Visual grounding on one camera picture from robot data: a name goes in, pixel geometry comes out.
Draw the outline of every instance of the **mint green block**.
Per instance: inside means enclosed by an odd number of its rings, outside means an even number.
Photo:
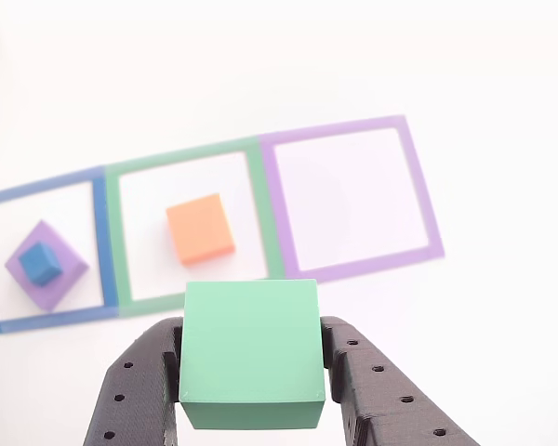
[[[179,401],[195,429],[317,427],[316,281],[189,282],[185,299]]]

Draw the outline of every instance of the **green square outline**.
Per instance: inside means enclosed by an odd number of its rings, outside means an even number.
[[[240,138],[110,164],[105,167],[105,177],[113,269],[118,289],[120,317],[139,316],[173,309],[183,309],[184,307],[184,293],[154,296],[138,301],[132,299],[120,203],[120,176],[166,164],[183,163],[237,152],[243,152],[246,155],[246,162],[248,164],[252,193],[259,218],[262,245],[267,262],[268,276],[264,279],[285,278],[285,266],[272,211],[271,193],[262,161],[262,150],[256,137]]]

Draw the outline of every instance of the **white surface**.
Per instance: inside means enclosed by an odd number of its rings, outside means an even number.
[[[219,193],[235,252],[189,268],[178,261],[166,209]],[[134,300],[186,291],[189,281],[267,277],[259,218],[244,153],[169,164],[120,177],[128,277]]]
[[[558,446],[558,0],[0,0],[0,189],[394,113],[446,259],[323,284],[321,310],[483,446]],[[0,446],[82,444],[107,367],[167,315],[0,336]],[[344,444],[339,407],[323,417],[286,433],[178,419],[186,445]]]
[[[396,130],[281,144],[276,156],[301,270],[428,244]]]
[[[103,305],[93,189],[90,182],[85,182],[0,203],[0,321],[49,314],[35,305],[5,267],[42,219],[89,266],[52,312]]]

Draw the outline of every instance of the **orange cube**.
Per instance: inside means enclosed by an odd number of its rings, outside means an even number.
[[[190,266],[235,251],[218,193],[170,207],[166,212],[182,265]]]

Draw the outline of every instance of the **small blue cube on purple cube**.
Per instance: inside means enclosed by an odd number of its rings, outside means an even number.
[[[36,243],[19,256],[27,278],[37,286],[46,286],[61,275],[62,267],[52,248]]]

